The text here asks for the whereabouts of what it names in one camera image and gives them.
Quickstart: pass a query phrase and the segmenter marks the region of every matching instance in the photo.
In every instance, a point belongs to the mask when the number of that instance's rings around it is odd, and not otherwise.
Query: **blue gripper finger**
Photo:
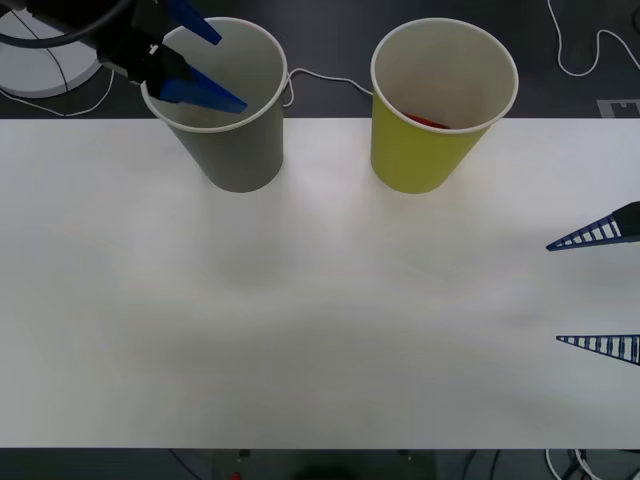
[[[210,43],[217,45],[222,37],[185,0],[166,0],[169,17]]]
[[[247,104],[216,82],[191,68],[191,79],[169,78],[160,91],[160,100],[171,103],[190,103],[199,107],[242,113]]]

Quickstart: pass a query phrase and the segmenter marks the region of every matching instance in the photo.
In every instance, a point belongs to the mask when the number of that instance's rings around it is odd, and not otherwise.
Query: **orange object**
[[[409,117],[414,122],[421,123],[422,125],[426,125],[427,127],[433,128],[442,128],[443,130],[451,130],[451,128],[446,125],[442,125],[441,123],[432,122],[431,120],[427,120],[426,118],[418,117],[417,115],[409,115],[408,113],[403,113],[405,117]]]

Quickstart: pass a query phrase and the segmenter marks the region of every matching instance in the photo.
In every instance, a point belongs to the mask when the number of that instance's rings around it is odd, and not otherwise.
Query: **gray paper cup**
[[[249,106],[241,114],[142,97],[164,121],[200,168],[218,187],[250,192],[277,175],[283,158],[283,107],[287,59],[265,29],[235,18],[208,18],[222,35],[212,45],[184,27],[168,33],[164,44]]]

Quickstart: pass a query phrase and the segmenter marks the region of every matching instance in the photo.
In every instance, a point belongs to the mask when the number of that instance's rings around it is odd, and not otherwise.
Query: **yellow paper cup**
[[[518,93],[507,49],[481,28],[447,18],[390,32],[373,54],[371,79],[371,164],[380,180],[405,193],[429,192],[444,182]]]

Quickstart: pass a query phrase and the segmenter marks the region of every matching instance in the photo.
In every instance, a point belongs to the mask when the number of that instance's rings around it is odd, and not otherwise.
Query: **paper cup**
[[[283,107],[287,59],[265,29],[235,18],[208,18],[222,35],[212,45],[184,27],[167,34],[164,44],[197,70],[244,100],[242,114],[142,96],[187,148],[204,173],[220,188],[249,192],[276,176],[283,158]]]
[[[484,30],[446,18],[416,20],[389,33],[373,54],[371,78],[373,170],[406,193],[444,182],[518,93],[507,49]]]

